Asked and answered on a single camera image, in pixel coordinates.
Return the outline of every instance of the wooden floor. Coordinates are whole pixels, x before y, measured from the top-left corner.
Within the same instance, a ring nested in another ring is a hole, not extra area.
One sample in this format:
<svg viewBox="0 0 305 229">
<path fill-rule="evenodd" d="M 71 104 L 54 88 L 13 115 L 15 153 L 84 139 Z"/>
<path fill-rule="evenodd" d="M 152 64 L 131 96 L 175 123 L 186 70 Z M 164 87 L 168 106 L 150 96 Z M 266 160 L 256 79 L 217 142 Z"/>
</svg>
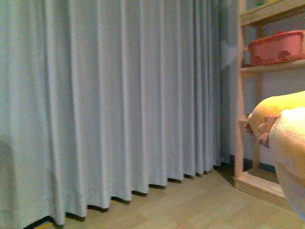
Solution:
<svg viewBox="0 0 305 229">
<path fill-rule="evenodd" d="M 108 212 L 88 210 L 84 222 L 66 219 L 65 229 L 305 229 L 295 213 L 239 191 L 227 170 L 150 188 L 130 205 L 112 201 Z"/>
</svg>

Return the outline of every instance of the wooden shelf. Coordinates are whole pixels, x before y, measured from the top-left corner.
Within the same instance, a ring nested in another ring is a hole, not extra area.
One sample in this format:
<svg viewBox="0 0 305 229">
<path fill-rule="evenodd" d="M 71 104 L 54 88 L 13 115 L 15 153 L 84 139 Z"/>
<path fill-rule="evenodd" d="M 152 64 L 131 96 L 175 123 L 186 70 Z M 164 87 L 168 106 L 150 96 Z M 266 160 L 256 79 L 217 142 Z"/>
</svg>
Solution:
<svg viewBox="0 0 305 229">
<path fill-rule="evenodd" d="M 305 67 L 305 60 L 299 60 L 299 61 L 277 63 L 277 64 L 264 65 L 264 66 L 240 68 L 239 70 L 241 73 L 266 73 L 266 72 L 280 72 L 280 71 L 304 68 L 304 67 Z"/>
<path fill-rule="evenodd" d="M 241 25 L 261 26 L 303 12 L 305 12 L 304 0 L 275 0 L 241 13 Z"/>
<path fill-rule="evenodd" d="M 293 211 L 286 200 L 281 186 L 266 178 L 270 180 L 277 179 L 275 173 L 273 174 L 262 169 L 251 169 L 243 172 L 240 177 L 235 178 L 235 187 L 260 199 Z"/>
<path fill-rule="evenodd" d="M 241 124 L 241 125 L 245 125 L 248 123 L 248 119 L 241 119 L 241 120 L 238 120 L 238 123 Z"/>
</svg>

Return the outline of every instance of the towel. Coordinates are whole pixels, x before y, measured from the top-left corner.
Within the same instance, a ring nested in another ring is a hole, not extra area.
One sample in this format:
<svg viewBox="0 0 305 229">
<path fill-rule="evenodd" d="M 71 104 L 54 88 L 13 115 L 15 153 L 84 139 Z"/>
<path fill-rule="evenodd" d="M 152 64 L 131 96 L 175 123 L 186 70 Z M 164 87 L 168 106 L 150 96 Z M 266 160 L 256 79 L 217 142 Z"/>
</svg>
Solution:
<svg viewBox="0 0 305 229">
<path fill-rule="evenodd" d="M 291 207 L 305 220 L 305 186 L 287 170 L 285 164 L 274 162 L 277 178 Z"/>
<path fill-rule="evenodd" d="M 269 133 L 274 161 L 305 185 L 305 107 L 283 110 Z"/>
</svg>

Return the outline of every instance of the plastic box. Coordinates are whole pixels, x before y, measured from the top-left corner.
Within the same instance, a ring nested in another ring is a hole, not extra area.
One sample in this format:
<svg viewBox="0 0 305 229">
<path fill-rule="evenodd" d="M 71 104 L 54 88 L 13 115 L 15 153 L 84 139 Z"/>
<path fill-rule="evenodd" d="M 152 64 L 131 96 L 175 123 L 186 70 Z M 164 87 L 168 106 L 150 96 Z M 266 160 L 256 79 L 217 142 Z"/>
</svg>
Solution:
<svg viewBox="0 0 305 229">
<path fill-rule="evenodd" d="M 249 44 L 253 66 L 305 59 L 305 30 L 278 32 Z"/>
</svg>

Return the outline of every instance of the fabric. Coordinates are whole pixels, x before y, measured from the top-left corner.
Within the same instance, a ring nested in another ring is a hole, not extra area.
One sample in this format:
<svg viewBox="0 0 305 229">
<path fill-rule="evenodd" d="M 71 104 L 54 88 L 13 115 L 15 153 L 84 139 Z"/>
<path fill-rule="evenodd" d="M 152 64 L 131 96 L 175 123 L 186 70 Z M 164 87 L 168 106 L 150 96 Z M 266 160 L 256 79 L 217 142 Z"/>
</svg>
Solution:
<svg viewBox="0 0 305 229">
<path fill-rule="evenodd" d="M 248 117 L 248 122 L 254 134 L 259 137 L 259 125 L 265 122 L 266 115 L 278 116 L 285 109 L 305 106 L 305 91 L 273 96 L 260 102 Z"/>
<path fill-rule="evenodd" d="M 289 172 L 284 163 L 274 162 L 276 174 L 293 210 L 305 220 L 305 186 L 299 182 L 299 179 Z"/>
<path fill-rule="evenodd" d="M 283 163 L 299 180 L 305 180 L 305 107 L 281 112 L 270 130 L 269 145 L 274 161 Z"/>
<path fill-rule="evenodd" d="M 0 1 L 0 228 L 220 165 L 218 1 Z"/>
</svg>

